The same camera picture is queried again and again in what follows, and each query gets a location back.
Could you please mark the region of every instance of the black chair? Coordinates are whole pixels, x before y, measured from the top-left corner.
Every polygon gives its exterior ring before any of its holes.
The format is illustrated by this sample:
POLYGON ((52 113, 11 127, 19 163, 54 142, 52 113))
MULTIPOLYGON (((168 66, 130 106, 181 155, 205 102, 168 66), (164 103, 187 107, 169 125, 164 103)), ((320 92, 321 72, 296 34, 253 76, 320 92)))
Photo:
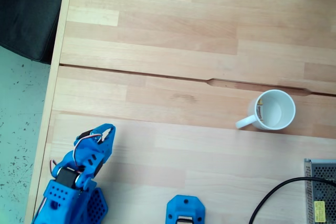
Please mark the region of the black chair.
POLYGON ((0 46, 50 63, 61 0, 0 0, 0 46))

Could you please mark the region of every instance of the speckled floor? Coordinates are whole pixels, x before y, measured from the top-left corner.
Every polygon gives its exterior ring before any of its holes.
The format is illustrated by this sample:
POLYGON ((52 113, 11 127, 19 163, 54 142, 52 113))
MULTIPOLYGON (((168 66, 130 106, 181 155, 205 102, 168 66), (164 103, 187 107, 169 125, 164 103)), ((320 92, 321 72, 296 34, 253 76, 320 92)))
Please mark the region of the speckled floor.
POLYGON ((0 47, 0 223, 24 221, 49 70, 0 47))

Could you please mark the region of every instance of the white mug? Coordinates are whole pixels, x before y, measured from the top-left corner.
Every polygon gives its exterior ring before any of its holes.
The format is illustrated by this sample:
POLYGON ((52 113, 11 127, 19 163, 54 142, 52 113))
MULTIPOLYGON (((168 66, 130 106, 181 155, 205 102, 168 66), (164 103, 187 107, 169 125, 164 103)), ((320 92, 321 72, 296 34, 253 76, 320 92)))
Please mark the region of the white mug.
POLYGON ((295 112, 295 103, 289 94, 277 89, 268 90, 250 103, 248 117, 238 121, 236 127, 252 124, 261 130, 281 130, 293 121, 295 112))

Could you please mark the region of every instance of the mug handle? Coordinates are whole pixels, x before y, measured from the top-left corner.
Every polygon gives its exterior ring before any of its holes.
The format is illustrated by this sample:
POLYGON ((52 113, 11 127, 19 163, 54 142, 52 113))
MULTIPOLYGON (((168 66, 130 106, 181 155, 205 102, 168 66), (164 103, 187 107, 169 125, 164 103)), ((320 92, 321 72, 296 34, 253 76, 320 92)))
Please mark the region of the mug handle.
POLYGON ((236 122, 236 127, 237 127, 237 129, 240 129, 242 127, 245 127, 246 125, 254 123, 255 121, 257 121, 256 116, 255 115, 250 115, 250 116, 236 122))

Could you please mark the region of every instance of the wooden table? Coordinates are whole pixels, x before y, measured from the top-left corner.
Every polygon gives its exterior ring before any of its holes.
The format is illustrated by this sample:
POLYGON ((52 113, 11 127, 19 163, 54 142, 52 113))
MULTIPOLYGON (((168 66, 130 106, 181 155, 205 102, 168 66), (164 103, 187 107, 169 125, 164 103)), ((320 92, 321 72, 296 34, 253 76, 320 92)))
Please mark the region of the wooden table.
MULTIPOLYGON (((275 185, 303 175, 305 157, 335 158, 334 3, 63 0, 25 222, 49 160, 106 122, 117 127, 95 179, 106 223, 163 222, 176 194, 199 196, 207 223, 247 222, 275 185), (235 130, 276 85, 296 103, 293 123, 235 130)), ((303 184, 288 186, 258 222, 304 222, 304 197, 303 184)))

